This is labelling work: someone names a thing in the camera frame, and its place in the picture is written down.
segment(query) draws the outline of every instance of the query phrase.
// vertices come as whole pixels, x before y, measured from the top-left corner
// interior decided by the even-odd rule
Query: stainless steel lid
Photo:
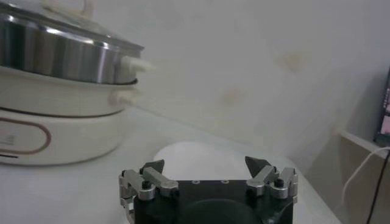
[[[143,47],[51,1],[0,2],[0,65],[80,82],[136,81],[128,58]]]

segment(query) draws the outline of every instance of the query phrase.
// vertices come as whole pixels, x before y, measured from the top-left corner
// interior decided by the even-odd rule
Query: wooden shelf
[[[339,132],[339,135],[353,143],[355,143],[356,145],[370,151],[370,152],[373,152],[375,151],[377,148],[380,148],[380,146],[378,146],[375,142],[373,141],[370,141],[370,140],[367,140],[367,139],[364,139],[364,138],[361,138],[357,135],[354,135],[352,134],[351,132],[348,132],[346,130],[343,130],[343,131],[340,131]],[[378,156],[382,157],[383,159],[386,158],[386,151],[382,151],[382,152],[379,152],[377,154]]]

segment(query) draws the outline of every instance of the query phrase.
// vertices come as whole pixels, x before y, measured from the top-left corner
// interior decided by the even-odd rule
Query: white pot handle
[[[93,13],[93,2],[92,0],[83,0],[84,7],[82,10],[75,10],[64,5],[55,2],[54,0],[40,0],[41,5],[44,9],[66,16],[73,20],[91,19]]]

